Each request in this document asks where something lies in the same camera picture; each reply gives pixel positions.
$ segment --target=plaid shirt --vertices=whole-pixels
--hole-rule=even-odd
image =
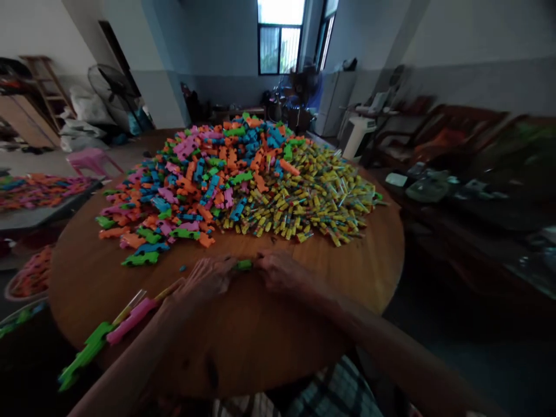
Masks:
[[[224,398],[211,404],[178,397],[159,397],[157,401],[144,398],[135,416],[207,415],[213,417],[382,417],[367,381],[357,367],[343,356],[312,377],[299,388],[287,388],[289,396],[279,401],[270,398],[276,393]]]

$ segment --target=pile of plastic toys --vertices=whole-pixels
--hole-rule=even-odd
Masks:
[[[300,243],[317,229],[340,246],[362,237],[382,199],[339,152],[247,113],[177,133],[104,193],[112,205],[96,218],[99,235],[135,250],[127,266],[156,263],[177,239],[209,247],[215,226]]]
[[[48,290],[52,246],[35,254],[10,282],[9,295],[26,298]]]
[[[55,175],[29,174],[26,177],[0,178],[0,210],[56,207],[72,195],[87,190],[94,179],[64,178]]]

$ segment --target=white refrigerator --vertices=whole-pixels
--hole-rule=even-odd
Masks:
[[[356,73],[333,72],[323,76],[323,96],[314,126],[320,137],[336,137],[355,85]]]

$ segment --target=plastic bag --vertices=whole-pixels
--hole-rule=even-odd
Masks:
[[[78,152],[85,148],[109,149],[100,140],[106,132],[81,120],[66,119],[60,130],[60,146],[64,152]]]
[[[116,124],[98,95],[90,93],[77,85],[69,89],[69,94],[77,115],[77,120],[95,124]]]

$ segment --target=standing fan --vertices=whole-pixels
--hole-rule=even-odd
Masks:
[[[107,108],[108,104],[110,104],[119,110],[131,112],[137,125],[143,131],[141,122],[136,114],[137,104],[135,99],[139,96],[133,92],[133,88],[125,75],[116,68],[99,64],[89,68],[87,77],[94,92],[107,104]]]

